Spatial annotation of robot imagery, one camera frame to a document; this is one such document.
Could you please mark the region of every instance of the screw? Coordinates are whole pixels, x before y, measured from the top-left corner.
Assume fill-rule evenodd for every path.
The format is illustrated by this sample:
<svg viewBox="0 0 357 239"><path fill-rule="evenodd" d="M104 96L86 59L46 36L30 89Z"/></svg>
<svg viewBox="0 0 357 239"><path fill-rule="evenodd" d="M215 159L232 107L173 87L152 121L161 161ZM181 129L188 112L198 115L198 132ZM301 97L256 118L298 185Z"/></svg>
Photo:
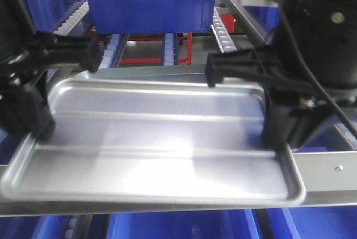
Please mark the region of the screw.
<svg viewBox="0 0 357 239"><path fill-rule="evenodd" d="M331 20L336 24L341 24L345 21L345 16L341 12L334 12L331 14Z"/></svg>
<svg viewBox="0 0 357 239"><path fill-rule="evenodd" d="M21 84L21 80L19 77L16 77L9 82L9 85L12 85L14 87L18 86L19 84Z"/></svg>
<svg viewBox="0 0 357 239"><path fill-rule="evenodd" d="M303 108L312 108L315 105L315 102L311 98L300 98L299 103Z"/></svg>
<svg viewBox="0 0 357 239"><path fill-rule="evenodd" d="M336 172L341 172L343 169L344 167L342 165L338 165L337 167L335 167Z"/></svg>

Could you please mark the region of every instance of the red metal frame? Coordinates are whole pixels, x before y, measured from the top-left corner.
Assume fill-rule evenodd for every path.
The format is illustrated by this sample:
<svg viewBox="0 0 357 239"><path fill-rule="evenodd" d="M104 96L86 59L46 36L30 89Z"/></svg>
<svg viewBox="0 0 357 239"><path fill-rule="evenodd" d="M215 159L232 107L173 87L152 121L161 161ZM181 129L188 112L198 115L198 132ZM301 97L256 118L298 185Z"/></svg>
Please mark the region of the red metal frame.
<svg viewBox="0 0 357 239"><path fill-rule="evenodd" d="M129 41L162 41L163 37L133 37ZM187 57L179 58L180 63L192 64L192 32L187 33L187 37L178 37L179 41L187 40ZM122 59L120 63L123 64L137 64L137 63L161 63L161 58L126 58Z"/></svg>

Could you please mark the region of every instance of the aluminum rail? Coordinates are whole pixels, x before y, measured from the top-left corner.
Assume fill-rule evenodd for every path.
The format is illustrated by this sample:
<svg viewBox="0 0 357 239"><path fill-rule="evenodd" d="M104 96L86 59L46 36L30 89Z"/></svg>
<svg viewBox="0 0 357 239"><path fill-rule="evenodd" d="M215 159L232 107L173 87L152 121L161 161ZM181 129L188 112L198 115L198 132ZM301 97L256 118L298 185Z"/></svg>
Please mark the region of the aluminum rail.
<svg viewBox="0 0 357 239"><path fill-rule="evenodd" d="M234 45L216 9L214 9L213 13L213 24L211 25L211 32L221 53L237 51L237 47Z"/></svg>
<svg viewBox="0 0 357 239"><path fill-rule="evenodd" d="M232 13L234 13L242 30L255 47L268 45L271 43L271 30L258 18L252 15L239 0L220 0Z"/></svg>

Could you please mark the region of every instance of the blue plastic crate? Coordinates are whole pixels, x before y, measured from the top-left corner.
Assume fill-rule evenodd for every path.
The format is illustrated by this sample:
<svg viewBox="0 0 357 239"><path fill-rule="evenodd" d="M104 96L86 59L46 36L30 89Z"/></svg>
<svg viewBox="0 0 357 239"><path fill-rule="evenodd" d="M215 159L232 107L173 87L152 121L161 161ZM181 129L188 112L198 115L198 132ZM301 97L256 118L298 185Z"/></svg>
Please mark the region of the blue plastic crate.
<svg viewBox="0 0 357 239"><path fill-rule="evenodd" d="M357 207L268 209L276 239L357 238Z"/></svg>
<svg viewBox="0 0 357 239"><path fill-rule="evenodd" d="M88 0L99 33L208 31L215 0Z"/></svg>
<svg viewBox="0 0 357 239"><path fill-rule="evenodd" d="M0 218L1 239L62 239L68 216Z"/></svg>
<svg viewBox="0 0 357 239"><path fill-rule="evenodd" d="M25 0L38 31L55 31L76 9L76 0Z"/></svg>
<svg viewBox="0 0 357 239"><path fill-rule="evenodd" d="M261 239L252 211L112 214L107 239Z"/></svg>

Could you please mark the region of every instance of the aluminum tray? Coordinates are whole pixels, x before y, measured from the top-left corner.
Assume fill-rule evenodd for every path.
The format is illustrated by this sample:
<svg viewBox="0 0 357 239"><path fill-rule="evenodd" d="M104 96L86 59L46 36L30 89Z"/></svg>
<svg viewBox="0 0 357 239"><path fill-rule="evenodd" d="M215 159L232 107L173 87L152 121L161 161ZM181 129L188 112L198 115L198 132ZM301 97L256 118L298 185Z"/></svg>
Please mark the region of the aluminum tray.
<svg viewBox="0 0 357 239"><path fill-rule="evenodd" d="M263 149L263 90L64 80L50 139L28 136L1 180L14 200L291 206L305 196L289 150Z"/></svg>

